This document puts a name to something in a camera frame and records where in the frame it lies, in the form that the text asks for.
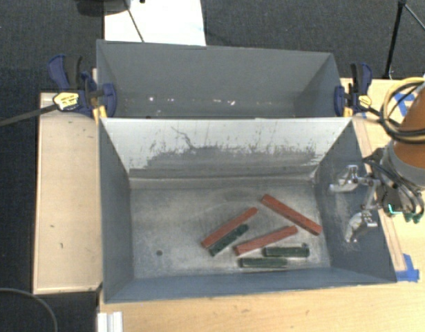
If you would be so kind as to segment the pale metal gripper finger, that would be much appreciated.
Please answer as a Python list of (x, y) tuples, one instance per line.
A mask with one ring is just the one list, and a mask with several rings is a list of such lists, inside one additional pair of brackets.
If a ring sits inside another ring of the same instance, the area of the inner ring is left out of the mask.
[(359, 185), (358, 166), (348, 165), (341, 171), (334, 182), (329, 184), (329, 193), (348, 193)]
[(376, 228), (378, 228), (378, 223), (373, 220), (371, 212), (358, 212), (350, 218), (347, 224), (344, 241), (347, 243), (357, 242), (360, 236)]

